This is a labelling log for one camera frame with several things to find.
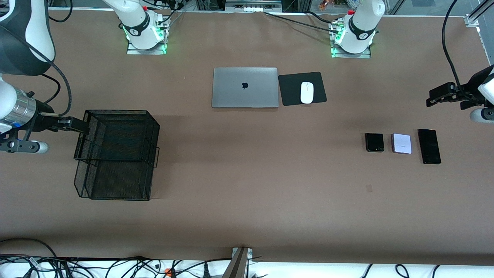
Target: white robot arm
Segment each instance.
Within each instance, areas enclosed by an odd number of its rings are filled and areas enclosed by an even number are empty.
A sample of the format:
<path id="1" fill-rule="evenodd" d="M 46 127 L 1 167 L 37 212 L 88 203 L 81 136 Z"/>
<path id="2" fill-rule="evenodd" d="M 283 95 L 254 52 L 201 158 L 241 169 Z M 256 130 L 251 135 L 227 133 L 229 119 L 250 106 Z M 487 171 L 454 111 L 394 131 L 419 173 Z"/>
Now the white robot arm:
<path id="1" fill-rule="evenodd" d="M 470 113 L 470 119 L 477 123 L 494 124 L 494 107 L 492 106 L 494 103 L 494 68 L 478 89 L 490 105 L 473 110 Z"/>
<path id="2" fill-rule="evenodd" d="M 384 12 L 382 0 L 362 0 L 354 14 L 343 17 L 344 30 L 334 42 L 348 53 L 364 52 L 372 44 L 375 28 Z"/>
<path id="3" fill-rule="evenodd" d="M 139 0 L 103 0 L 122 21 L 127 38 L 137 49 L 150 49 L 164 39 L 163 16 L 143 8 Z"/>
<path id="4" fill-rule="evenodd" d="M 461 101 L 461 110 L 484 106 L 473 110 L 470 119 L 477 123 L 494 124 L 494 65 L 474 74 L 467 84 L 457 86 L 448 82 L 430 90 L 426 104 L 430 107 L 456 101 Z"/>
<path id="5" fill-rule="evenodd" d="M 55 114 L 51 106 L 34 99 L 7 82 L 2 74 L 40 75 L 54 65 L 55 47 L 45 0 L 9 0 L 0 16 L 0 151 L 48 151 L 45 142 L 29 140 L 31 132 L 71 130 L 87 132 L 87 125 L 73 117 Z M 25 131 L 23 138 L 18 132 Z"/>

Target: computer mouse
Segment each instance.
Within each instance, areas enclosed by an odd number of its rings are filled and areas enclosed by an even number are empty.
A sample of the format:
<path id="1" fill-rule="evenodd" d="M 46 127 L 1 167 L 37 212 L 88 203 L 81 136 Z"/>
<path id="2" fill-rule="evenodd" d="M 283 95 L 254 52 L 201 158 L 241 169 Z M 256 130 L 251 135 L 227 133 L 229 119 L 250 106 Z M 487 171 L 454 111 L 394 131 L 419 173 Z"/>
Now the computer mouse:
<path id="1" fill-rule="evenodd" d="M 300 86 L 300 101 L 304 104 L 310 104 L 314 100 L 314 84 L 302 82 Z"/>

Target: table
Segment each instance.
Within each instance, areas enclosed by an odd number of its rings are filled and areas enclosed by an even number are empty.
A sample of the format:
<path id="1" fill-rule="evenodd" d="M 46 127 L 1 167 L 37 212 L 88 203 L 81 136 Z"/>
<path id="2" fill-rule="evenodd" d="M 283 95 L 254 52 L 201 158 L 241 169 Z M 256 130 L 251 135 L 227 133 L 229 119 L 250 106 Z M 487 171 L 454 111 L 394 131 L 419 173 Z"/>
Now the table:
<path id="1" fill-rule="evenodd" d="M 126 55 L 112 11 L 51 22 L 70 115 L 144 109 L 160 123 L 152 200 L 79 198 L 78 135 L 34 134 L 48 154 L 0 154 L 0 237 L 36 237 L 72 257 L 206 259 L 248 245 L 273 261 L 492 264 L 494 128 L 458 103 L 425 106 L 430 89 L 453 80 L 442 21 L 384 17 L 372 59 L 331 58 L 324 31 L 262 13 L 186 13 L 163 56 Z M 451 18 L 447 42 L 463 82 L 488 66 L 461 18 Z M 328 101 L 212 109 L 213 69 L 228 66 L 320 71 Z M 56 89 L 42 77 L 5 80 L 39 99 Z M 422 164 L 420 128 L 437 130 L 441 165 Z M 366 132 L 385 134 L 384 153 L 365 151 Z M 392 153 L 392 133 L 412 135 L 412 155 Z M 19 246 L 2 252 L 39 250 Z"/>

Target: black smartphone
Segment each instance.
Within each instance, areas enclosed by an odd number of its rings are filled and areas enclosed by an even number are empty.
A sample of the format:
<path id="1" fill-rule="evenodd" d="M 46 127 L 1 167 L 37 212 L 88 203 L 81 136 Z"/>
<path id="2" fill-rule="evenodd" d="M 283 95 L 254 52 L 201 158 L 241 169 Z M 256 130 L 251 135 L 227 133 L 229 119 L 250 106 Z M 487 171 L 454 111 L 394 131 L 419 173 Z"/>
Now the black smartphone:
<path id="1" fill-rule="evenodd" d="M 384 139 L 381 133 L 366 133 L 366 148 L 370 152 L 384 152 Z"/>
<path id="2" fill-rule="evenodd" d="M 419 129 L 418 141 L 420 143 L 420 151 L 422 152 L 422 162 L 424 164 L 441 164 L 436 131 L 432 129 Z"/>

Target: black mesh basket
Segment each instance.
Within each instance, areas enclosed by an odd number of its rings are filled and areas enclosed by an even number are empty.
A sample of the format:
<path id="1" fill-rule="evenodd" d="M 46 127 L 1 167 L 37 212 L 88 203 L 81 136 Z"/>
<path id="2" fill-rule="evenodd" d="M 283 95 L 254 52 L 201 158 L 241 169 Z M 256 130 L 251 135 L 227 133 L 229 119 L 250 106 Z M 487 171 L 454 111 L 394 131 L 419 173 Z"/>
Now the black mesh basket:
<path id="1" fill-rule="evenodd" d="M 95 200 L 149 200 L 160 125 L 147 111 L 86 110 L 74 185 Z"/>

